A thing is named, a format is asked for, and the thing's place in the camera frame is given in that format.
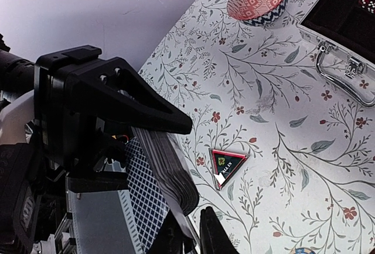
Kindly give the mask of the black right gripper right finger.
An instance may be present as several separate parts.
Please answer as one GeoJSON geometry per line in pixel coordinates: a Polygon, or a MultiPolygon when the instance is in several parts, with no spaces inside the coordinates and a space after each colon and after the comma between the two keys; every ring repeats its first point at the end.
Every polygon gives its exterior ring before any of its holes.
{"type": "Polygon", "coordinates": [[[199,228],[201,253],[238,254],[212,207],[201,210],[199,228]]]}

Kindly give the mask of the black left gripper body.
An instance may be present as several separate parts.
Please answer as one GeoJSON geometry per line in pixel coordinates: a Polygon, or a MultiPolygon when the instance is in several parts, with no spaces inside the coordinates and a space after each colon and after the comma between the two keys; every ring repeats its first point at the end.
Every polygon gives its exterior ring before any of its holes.
{"type": "Polygon", "coordinates": [[[40,56],[35,70],[35,117],[48,160],[71,174],[93,173],[105,159],[125,161],[119,90],[129,68],[119,57],[80,46],[40,56]]]}

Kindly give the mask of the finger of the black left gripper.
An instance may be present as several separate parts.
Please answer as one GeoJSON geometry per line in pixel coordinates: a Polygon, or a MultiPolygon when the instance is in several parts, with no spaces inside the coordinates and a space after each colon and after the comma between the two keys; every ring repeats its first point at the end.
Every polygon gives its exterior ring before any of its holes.
{"type": "Polygon", "coordinates": [[[192,120],[124,59],[94,60],[70,73],[70,110],[150,131],[187,135],[192,120]]]}

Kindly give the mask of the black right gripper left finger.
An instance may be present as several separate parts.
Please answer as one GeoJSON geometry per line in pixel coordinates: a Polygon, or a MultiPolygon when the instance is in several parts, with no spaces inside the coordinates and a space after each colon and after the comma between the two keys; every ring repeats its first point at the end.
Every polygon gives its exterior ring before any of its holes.
{"type": "Polygon", "coordinates": [[[171,212],[164,219],[164,222],[157,234],[149,254],[177,254],[190,253],[194,250],[193,239],[187,237],[181,230],[177,220],[171,212]]]}

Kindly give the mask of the blue playing card deck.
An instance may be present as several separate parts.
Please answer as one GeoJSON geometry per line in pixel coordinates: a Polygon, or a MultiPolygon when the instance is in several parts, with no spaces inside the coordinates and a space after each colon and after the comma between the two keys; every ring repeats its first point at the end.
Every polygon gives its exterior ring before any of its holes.
{"type": "Polygon", "coordinates": [[[123,171],[143,253],[148,253],[169,212],[196,245],[187,217],[197,207],[199,193],[178,140],[165,132],[139,128],[132,132],[123,171]]]}

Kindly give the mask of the single blue ten chip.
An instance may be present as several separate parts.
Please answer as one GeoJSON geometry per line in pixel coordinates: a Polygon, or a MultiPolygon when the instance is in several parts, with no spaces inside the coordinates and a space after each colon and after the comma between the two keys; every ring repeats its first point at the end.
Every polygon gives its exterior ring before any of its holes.
{"type": "Polygon", "coordinates": [[[293,248],[292,250],[290,250],[289,254],[316,254],[316,252],[311,248],[300,247],[293,248]]]}

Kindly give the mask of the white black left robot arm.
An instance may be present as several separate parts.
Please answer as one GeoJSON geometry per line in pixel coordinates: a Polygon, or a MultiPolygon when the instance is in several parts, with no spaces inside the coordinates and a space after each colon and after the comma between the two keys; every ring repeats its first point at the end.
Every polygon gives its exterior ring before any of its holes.
{"type": "Polygon", "coordinates": [[[192,253],[192,120],[124,60],[1,44],[1,252],[192,253]]]}

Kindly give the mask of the red triangular all-in marker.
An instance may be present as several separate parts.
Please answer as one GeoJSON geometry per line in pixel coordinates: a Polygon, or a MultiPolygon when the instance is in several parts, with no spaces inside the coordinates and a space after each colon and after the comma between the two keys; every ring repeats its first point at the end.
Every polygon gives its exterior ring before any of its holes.
{"type": "Polygon", "coordinates": [[[212,177],[215,188],[220,191],[233,178],[249,155],[217,149],[209,149],[212,177]]]}

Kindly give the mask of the floral table cloth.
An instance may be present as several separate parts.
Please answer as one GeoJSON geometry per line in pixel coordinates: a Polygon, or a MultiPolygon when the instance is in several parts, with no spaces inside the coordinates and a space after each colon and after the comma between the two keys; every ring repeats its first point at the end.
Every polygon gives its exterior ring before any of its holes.
{"type": "Polygon", "coordinates": [[[374,110],[315,71],[297,23],[316,0],[289,0],[268,28],[195,0],[141,68],[193,121],[179,136],[200,194],[239,253],[369,253],[374,248],[374,110]],[[218,191],[209,149],[249,155],[218,191]]]}

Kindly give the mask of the red patterned bowl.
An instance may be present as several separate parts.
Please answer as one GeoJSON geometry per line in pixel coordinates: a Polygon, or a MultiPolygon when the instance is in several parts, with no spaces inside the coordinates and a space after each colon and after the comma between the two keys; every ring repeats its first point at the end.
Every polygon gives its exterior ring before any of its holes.
{"type": "Polygon", "coordinates": [[[247,26],[266,26],[286,11],[288,0],[228,0],[229,17],[247,26]]]}

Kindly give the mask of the aluminium poker chip case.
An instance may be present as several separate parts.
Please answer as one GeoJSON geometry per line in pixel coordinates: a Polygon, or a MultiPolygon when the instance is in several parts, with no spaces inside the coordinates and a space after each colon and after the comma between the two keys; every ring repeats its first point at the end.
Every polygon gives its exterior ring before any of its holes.
{"type": "Polygon", "coordinates": [[[363,107],[372,108],[374,14],[358,1],[317,0],[298,29],[304,40],[317,46],[316,72],[363,107]]]}

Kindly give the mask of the row of red dice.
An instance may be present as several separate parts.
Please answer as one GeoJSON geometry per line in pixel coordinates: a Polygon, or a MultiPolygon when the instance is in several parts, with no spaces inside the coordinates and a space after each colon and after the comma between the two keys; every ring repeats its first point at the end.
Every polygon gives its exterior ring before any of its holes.
{"type": "Polygon", "coordinates": [[[375,3],[373,0],[359,0],[358,5],[371,14],[374,14],[375,12],[375,3]]]}

